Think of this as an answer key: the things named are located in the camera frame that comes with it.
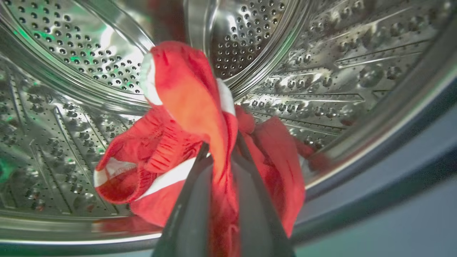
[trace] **black plastic piece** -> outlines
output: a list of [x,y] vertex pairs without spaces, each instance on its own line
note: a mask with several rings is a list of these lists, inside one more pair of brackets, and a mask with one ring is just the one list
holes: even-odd
[[209,256],[209,207],[213,159],[203,144],[168,218],[154,257]]
[[242,156],[234,151],[231,160],[232,173],[238,186],[241,256],[295,256],[263,180],[240,134],[237,146]]
[[[241,155],[232,153],[238,188],[241,257],[293,257],[295,253],[249,150],[238,134]],[[213,159],[200,150],[176,201],[154,257],[209,256],[209,208]]]

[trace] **red cloth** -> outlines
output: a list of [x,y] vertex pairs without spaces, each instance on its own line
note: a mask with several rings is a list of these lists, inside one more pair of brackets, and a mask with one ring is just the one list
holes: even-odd
[[213,256],[239,255],[238,203],[230,153],[238,130],[278,211],[286,234],[304,202],[298,150],[312,151],[292,137],[278,118],[255,126],[252,115],[233,108],[229,90],[216,81],[204,54],[166,42],[151,49],[143,83],[156,106],[116,137],[96,168],[98,193],[112,203],[130,203],[146,221],[165,226],[203,141],[214,159],[210,235]]

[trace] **red garment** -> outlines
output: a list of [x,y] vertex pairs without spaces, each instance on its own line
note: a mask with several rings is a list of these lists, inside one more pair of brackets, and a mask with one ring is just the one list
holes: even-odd
[[234,109],[230,91],[216,81],[204,54],[181,43],[151,49],[141,84],[153,108],[108,147],[94,174],[98,193],[112,203],[130,203],[146,221],[165,226],[195,156],[206,141],[214,159],[210,235],[213,256],[239,255],[238,203],[230,153],[241,131],[278,211],[286,234],[304,202],[297,148],[278,118],[255,126],[252,115]]

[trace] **stainless steel drum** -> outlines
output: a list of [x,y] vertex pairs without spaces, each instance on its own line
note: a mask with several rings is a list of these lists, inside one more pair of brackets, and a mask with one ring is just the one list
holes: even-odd
[[165,2],[0,2],[0,242],[150,247],[160,236],[101,199],[92,171],[147,110],[140,64],[164,40],[200,48],[258,122],[277,115],[318,150],[308,189],[382,143],[456,75],[408,83],[455,23],[453,0]]

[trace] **white stripe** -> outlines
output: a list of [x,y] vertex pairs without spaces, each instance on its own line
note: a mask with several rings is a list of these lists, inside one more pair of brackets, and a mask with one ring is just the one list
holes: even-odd
[[192,166],[194,165],[196,157],[188,159],[168,172],[158,176],[149,189],[140,196],[137,200],[146,197],[152,193],[155,193],[167,186],[173,185],[176,182],[185,180],[191,171]]
[[141,63],[140,88],[144,96],[155,105],[162,105],[157,90],[155,88],[155,63],[151,53],[147,53]]
[[94,172],[94,186],[99,187],[108,181],[108,176],[112,179],[135,168],[136,166],[137,165],[135,163],[118,161],[111,157],[103,170]]
[[235,105],[233,102],[232,92],[230,89],[225,85],[222,79],[216,79],[218,82],[218,89],[219,89],[219,97],[221,99],[221,109],[224,112],[228,112],[234,116],[235,115]]

